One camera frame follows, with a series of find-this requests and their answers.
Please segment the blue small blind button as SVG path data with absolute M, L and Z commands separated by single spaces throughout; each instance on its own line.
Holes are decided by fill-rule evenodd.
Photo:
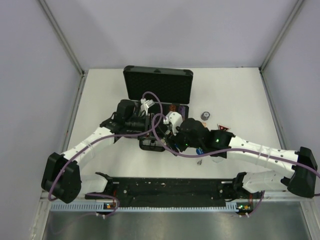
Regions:
M 203 152 L 202 149 L 197 148 L 197 149 L 196 149 L 196 153 L 197 153 L 198 155 L 202 155 L 204 152 Z

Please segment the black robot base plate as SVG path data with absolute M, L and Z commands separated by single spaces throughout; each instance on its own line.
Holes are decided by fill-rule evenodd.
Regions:
M 221 207 L 249 199 L 250 193 L 227 178 L 109 177 L 103 195 L 121 207 Z

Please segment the clear round dealer button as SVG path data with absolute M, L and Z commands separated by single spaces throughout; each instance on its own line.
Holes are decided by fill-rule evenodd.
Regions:
M 212 157 L 211 160 L 215 163 L 221 163 L 223 161 L 223 159 L 220 157 Z

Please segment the stack of poker chips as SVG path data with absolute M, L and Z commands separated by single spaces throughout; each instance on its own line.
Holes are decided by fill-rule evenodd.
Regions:
M 203 120 L 203 121 L 207 121 L 209 118 L 210 118 L 211 114 L 208 112 L 208 111 L 204 111 L 200 118 Z

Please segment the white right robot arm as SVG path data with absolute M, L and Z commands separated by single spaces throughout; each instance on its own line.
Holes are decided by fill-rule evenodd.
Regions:
M 169 112 L 163 119 L 168 132 L 163 137 L 168 149 L 181 154 L 188 148 L 199 149 L 202 156 L 240 160 L 266 169 L 264 172 L 241 172 L 233 180 L 233 192 L 239 198 L 260 191 L 283 191 L 303 198 L 316 196 L 320 176 L 311 149 L 287 150 L 267 147 L 245 140 L 225 130 L 209 130 L 194 118 L 183 119 Z

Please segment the triangular all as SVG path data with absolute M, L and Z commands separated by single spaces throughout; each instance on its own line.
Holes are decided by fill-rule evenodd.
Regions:
M 217 127 L 218 127 L 218 129 L 220 130 L 220 131 L 225 131 L 225 132 L 227 132 L 227 131 L 229 131 L 231 128 L 230 127 L 228 127 L 228 126 L 226 126 L 226 125 L 223 125 L 223 124 L 217 124 Z

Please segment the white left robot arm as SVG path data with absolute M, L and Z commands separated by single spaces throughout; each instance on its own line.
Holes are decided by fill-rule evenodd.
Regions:
M 41 188 L 51 201 L 59 199 L 71 203 L 78 195 L 97 193 L 109 198 L 114 191 L 103 173 L 82 175 L 82 169 L 106 147 L 121 137 L 136 138 L 146 134 L 146 120 L 153 100 L 140 102 L 123 99 L 116 111 L 104 120 L 86 139 L 63 153 L 52 153 L 46 162 Z

